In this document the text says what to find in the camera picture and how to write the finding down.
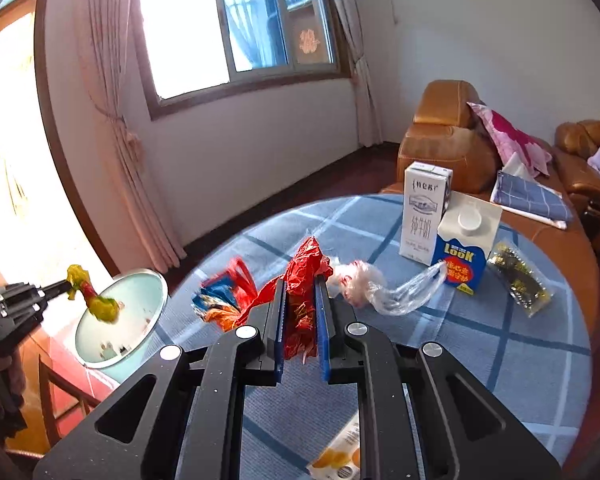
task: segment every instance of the yellow and white snack packet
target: yellow and white snack packet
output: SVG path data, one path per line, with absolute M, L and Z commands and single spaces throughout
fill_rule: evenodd
M 307 465 L 315 480 L 360 478 L 360 420 L 358 412 L 329 443 L 317 460 Z

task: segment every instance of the window pane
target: window pane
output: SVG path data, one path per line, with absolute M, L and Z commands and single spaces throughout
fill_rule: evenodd
M 276 0 L 224 0 L 238 72 L 286 65 Z
M 161 98 L 229 82 L 216 0 L 140 0 Z
M 320 0 L 285 0 L 293 53 L 298 63 L 330 63 L 329 41 Z

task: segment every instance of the brown leather sofa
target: brown leather sofa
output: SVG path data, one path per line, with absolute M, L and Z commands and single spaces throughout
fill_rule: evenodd
M 600 147 L 600 121 L 564 123 L 555 131 L 555 164 L 595 251 L 600 252 L 600 175 L 587 159 Z
M 404 170 L 419 160 L 454 170 L 452 189 L 489 199 L 502 164 L 491 140 L 482 132 L 482 124 L 472 116 L 467 101 L 480 102 L 480 98 L 466 81 L 437 80 L 427 86 L 413 125 L 400 144 L 397 182 L 383 192 L 403 193 Z M 543 140 L 538 141 L 549 152 L 558 151 Z M 537 181 L 561 192 L 575 211 L 554 165 L 549 167 L 550 176 L 540 176 Z M 591 334 L 598 318 L 598 263 L 577 216 L 566 231 L 507 211 L 503 211 L 502 221 L 551 258 L 578 298 Z

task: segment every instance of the window sill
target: window sill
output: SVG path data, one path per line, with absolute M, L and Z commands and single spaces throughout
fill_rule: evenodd
M 349 70 L 338 70 L 337 72 L 313 72 L 306 74 L 290 74 L 285 76 L 275 76 L 263 78 L 254 81 L 234 82 L 224 85 L 205 88 L 195 92 L 170 97 L 168 99 L 160 99 L 156 96 L 153 88 L 147 89 L 144 87 L 144 96 L 146 98 L 149 117 L 155 121 L 161 117 L 168 116 L 186 108 L 191 108 L 196 105 L 209 103 L 225 97 L 240 95 L 247 92 L 264 90 L 267 88 L 275 88 L 279 86 L 292 85 L 296 83 L 305 83 L 310 81 L 322 81 L 327 79 L 344 79 L 350 78 Z

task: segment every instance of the window frame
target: window frame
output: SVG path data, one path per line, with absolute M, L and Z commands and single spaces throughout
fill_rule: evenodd
M 234 55 L 229 41 L 226 9 L 224 0 L 216 0 L 222 44 L 227 60 L 230 81 L 228 83 L 186 92 L 174 97 L 161 98 L 154 85 L 154 78 L 149 63 L 149 55 L 142 27 L 142 13 L 140 0 L 131 0 L 131 23 L 134 43 L 136 46 L 136 57 L 140 70 L 140 79 L 144 98 L 146 100 L 151 120 L 156 120 L 165 115 L 176 113 L 180 110 L 215 101 L 231 95 L 245 92 L 296 84 L 307 81 L 319 81 L 324 79 L 350 78 L 351 66 L 346 39 L 342 25 L 337 18 L 337 12 L 333 0 L 320 0 L 320 10 L 326 25 L 326 38 L 333 63 L 302 64 L 296 61 L 293 48 L 289 45 L 288 9 L 286 0 L 276 0 L 279 7 L 280 25 L 282 29 L 285 51 L 288 55 L 288 63 L 281 66 L 257 68 L 244 72 L 235 69 Z

